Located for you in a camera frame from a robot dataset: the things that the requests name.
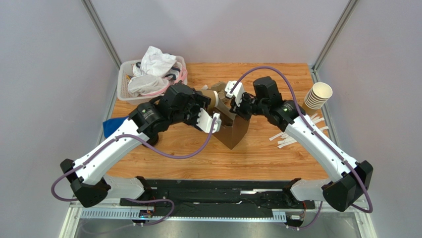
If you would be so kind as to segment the brown paper bag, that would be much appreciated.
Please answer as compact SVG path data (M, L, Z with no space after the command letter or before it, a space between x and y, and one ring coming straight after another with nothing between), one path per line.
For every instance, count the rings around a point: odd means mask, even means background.
M221 125L218 132L213 136L232 150L244 138L248 132L250 122L237 114L229 111L229 107L222 101L218 101L213 108L214 113L220 113Z

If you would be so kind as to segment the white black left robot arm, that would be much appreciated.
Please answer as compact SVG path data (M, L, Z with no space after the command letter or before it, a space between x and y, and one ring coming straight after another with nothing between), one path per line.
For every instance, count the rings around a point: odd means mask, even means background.
M162 96L141 103L122 125L93 151L75 161L65 159L60 167L62 178L67 178L70 187L83 207L89 208L105 199L137 199L144 193L144 185L138 178L115 178L108 170L131 150L144 145L159 153L148 140L157 138L176 123L190 125L211 135L220 129L220 114L210 116L207 112L211 98L201 91L176 83L168 87Z

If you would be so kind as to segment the brown paper coffee cup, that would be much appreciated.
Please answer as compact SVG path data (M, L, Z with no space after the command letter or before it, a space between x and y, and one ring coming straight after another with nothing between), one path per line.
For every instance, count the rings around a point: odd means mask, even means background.
M210 89L202 89L200 90L200 92L206 96L209 97L211 99L207 110L211 111L213 108L215 108L218 105L219 102L219 97L218 97L218 93L216 91L210 90Z

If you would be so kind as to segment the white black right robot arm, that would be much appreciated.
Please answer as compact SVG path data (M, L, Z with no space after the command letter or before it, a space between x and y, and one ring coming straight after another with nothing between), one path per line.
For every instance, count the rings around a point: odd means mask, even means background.
M241 82L230 81L225 87L231 99L232 113L245 120L252 115L265 116L268 122L300 143L328 174L327 179L296 178L283 188L289 203L313 200L327 202L344 212L367 192L373 167L358 162L336 146L293 100L284 100L276 82L269 76L253 82L255 94L244 90Z

